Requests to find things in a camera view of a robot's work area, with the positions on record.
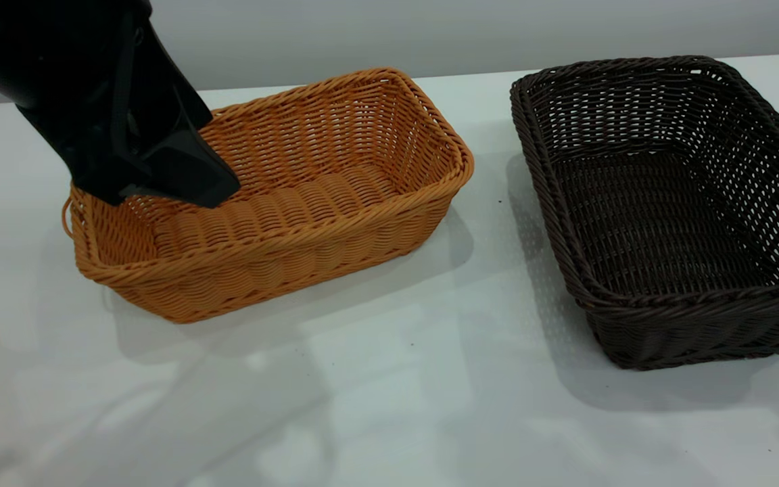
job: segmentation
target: white tabletop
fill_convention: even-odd
[[[779,110],[779,56],[727,61]],[[420,250],[187,326],[78,274],[66,167],[0,105],[0,487],[779,485],[779,357],[597,348],[510,119],[522,74],[417,81],[476,157]]]

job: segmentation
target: orange wicker basket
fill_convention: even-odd
[[[389,68],[222,108],[201,134],[241,181],[216,209],[69,198],[80,272],[177,323],[411,252],[473,174],[464,142]]]

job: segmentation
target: brown wicker basket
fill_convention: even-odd
[[[779,354],[779,114],[702,56],[513,84],[569,293],[621,367]]]
[[[411,252],[473,173],[429,98],[389,68],[217,110],[201,134],[241,181],[216,209],[70,196],[81,273],[177,323]]]

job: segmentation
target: basket weave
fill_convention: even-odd
[[[177,323],[411,252],[473,174],[452,127],[389,68],[217,110],[201,135],[241,181],[216,209],[70,196],[81,273]]]
[[[779,354],[779,114],[701,56],[513,84],[569,293],[621,367]]]

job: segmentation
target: gray wall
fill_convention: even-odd
[[[198,89],[308,83],[383,65],[427,76],[616,56],[779,53],[779,0],[152,3],[161,40]]]

